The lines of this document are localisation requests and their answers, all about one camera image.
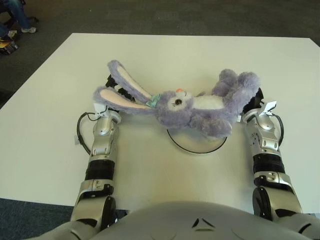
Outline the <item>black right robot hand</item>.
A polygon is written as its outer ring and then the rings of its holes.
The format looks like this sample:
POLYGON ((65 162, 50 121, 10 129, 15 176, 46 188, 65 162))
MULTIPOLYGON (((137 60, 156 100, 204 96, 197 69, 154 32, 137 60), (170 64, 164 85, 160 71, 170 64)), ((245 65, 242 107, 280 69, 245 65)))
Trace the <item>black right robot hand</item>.
POLYGON ((261 88, 258 89, 256 95, 250 99, 247 105, 243 107, 243 113, 246 114, 250 110, 261 108, 261 100, 264 98, 261 88))

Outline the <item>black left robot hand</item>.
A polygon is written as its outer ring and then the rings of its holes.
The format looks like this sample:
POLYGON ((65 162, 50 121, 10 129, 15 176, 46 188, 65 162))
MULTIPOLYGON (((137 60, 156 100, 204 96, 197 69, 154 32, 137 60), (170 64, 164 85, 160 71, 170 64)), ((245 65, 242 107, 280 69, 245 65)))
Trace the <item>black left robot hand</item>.
POLYGON ((107 88, 112 88, 113 90, 115 90, 118 94, 122 95, 123 97, 125 97, 126 99, 130 100, 131 102, 136 102, 135 98, 130 95, 128 93, 127 90, 125 90, 121 85, 119 85, 118 83, 116 83, 116 81, 114 80, 114 78, 109 75, 107 77, 107 81, 105 83, 105 86, 107 88))

